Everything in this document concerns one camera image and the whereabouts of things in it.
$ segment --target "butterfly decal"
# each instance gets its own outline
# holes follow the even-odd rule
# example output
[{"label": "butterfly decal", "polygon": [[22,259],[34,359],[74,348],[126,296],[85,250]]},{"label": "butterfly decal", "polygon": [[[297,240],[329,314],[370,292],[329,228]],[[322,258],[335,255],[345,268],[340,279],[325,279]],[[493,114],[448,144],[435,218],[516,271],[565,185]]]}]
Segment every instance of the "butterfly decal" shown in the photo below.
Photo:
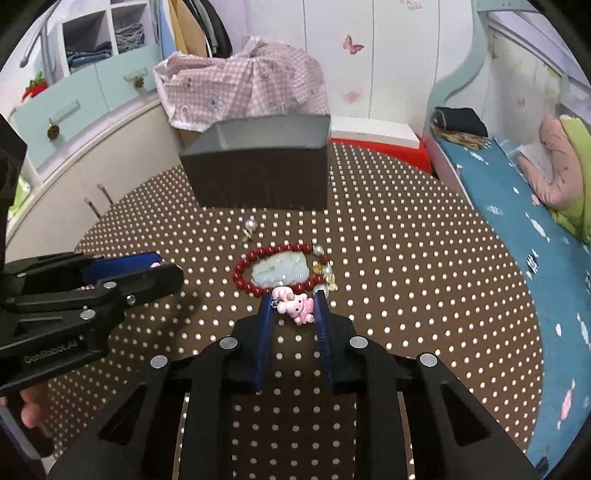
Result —
[{"label": "butterfly decal", "polygon": [[359,44],[354,44],[353,40],[351,39],[351,35],[347,35],[347,37],[345,38],[345,43],[343,43],[343,49],[344,50],[349,50],[349,53],[351,55],[355,55],[356,53],[359,53],[361,50],[363,50],[365,48],[365,46]]}]

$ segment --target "pink pillow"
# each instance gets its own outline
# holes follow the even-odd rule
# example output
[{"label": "pink pillow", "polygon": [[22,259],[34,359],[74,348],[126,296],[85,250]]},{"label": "pink pillow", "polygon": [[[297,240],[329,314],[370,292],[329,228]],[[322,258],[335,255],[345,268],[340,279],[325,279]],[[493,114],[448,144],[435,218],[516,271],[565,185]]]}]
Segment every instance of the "pink pillow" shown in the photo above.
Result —
[{"label": "pink pillow", "polygon": [[583,172],[579,158],[560,120],[546,115],[540,126],[540,141],[552,157],[554,180],[549,183],[524,156],[517,158],[519,168],[538,198],[555,210],[565,210],[583,194]]}]

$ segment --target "pink checkered cloth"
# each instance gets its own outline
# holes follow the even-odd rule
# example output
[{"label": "pink checkered cloth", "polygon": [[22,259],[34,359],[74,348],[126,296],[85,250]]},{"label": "pink checkered cloth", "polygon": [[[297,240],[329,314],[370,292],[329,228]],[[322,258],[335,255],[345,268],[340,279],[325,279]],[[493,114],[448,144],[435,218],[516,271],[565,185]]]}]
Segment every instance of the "pink checkered cloth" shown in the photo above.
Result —
[{"label": "pink checkered cloth", "polygon": [[154,73],[168,121],[182,130],[203,132],[226,118],[329,113],[319,63],[261,37],[229,59],[173,53]]}]

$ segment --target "red bead bracelet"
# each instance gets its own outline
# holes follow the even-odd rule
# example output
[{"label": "red bead bracelet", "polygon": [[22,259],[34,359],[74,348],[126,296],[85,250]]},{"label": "red bead bracelet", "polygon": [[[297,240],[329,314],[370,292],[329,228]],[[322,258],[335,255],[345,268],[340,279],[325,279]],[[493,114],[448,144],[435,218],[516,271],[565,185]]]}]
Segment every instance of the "red bead bracelet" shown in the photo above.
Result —
[{"label": "red bead bracelet", "polygon": [[[253,262],[260,258],[270,257],[280,252],[302,252],[309,254],[312,252],[312,245],[310,244],[291,244],[291,245],[275,245],[274,247],[269,245],[268,247],[262,247],[257,250],[249,250],[239,263],[234,267],[234,273],[232,274],[232,280],[238,290],[243,290],[246,293],[252,293],[255,297],[260,297],[263,294],[269,295],[272,292],[272,288],[261,288],[255,287],[251,282],[244,281],[242,274],[244,269],[251,266]],[[330,261],[330,255],[322,255],[319,258],[321,263],[328,263]],[[304,293],[306,290],[312,290],[314,286],[319,283],[324,283],[322,275],[312,275],[308,280],[302,283],[296,283],[294,285],[288,285],[295,294]]]}]

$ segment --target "metal rod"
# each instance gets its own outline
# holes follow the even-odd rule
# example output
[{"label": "metal rod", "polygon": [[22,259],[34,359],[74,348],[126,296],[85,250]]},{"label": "metal rod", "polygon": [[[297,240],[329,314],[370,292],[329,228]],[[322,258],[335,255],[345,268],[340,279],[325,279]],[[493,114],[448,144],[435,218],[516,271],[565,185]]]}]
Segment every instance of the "metal rod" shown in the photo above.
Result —
[{"label": "metal rod", "polygon": [[51,7],[49,7],[47,9],[47,14],[45,15],[45,18],[43,19],[43,22],[41,23],[41,25],[37,29],[37,32],[35,32],[35,35],[33,36],[31,43],[29,44],[29,46],[25,50],[25,54],[23,55],[21,63],[20,63],[21,68],[26,67],[27,63],[29,63],[29,58],[31,57],[31,53],[33,53],[33,48],[35,48],[35,43],[37,43],[37,39],[39,37],[41,37],[41,35],[42,35],[43,27],[46,28],[45,32],[47,35],[47,21],[53,15],[53,12],[56,10],[56,8],[60,4],[60,2],[61,2],[61,0],[57,0],[56,3],[54,3]]},{"label": "metal rod", "polygon": [[84,201],[85,201],[85,202],[86,202],[86,204],[87,204],[87,205],[88,205],[88,206],[89,206],[89,207],[92,209],[92,211],[95,213],[96,217],[97,217],[97,218],[100,218],[100,213],[99,213],[99,211],[97,210],[97,208],[95,207],[95,204],[94,204],[94,203],[92,203],[92,201],[91,201],[90,199],[86,198],[86,197],[84,198]]},{"label": "metal rod", "polygon": [[109,192],[107,192],[107,189],[100,183],[97,183],[96,186],[98,187],[98,189],[103,192],[103,194],[105,195],[105,197],[107,197],[107,200],[109,201],[109,203],[111,205],[113,205],[113,199],[111,198],[111,195],[109,195]]},{"label": "metal rod", "polygon": [[45,73],[45,81],[47,82],[47,86],[50,87],[56,81],[53,78],[53,71],[51,69],[46,22],[43,22],[43,25],[41,26],[41,60],[43,61],[43,73]]}]

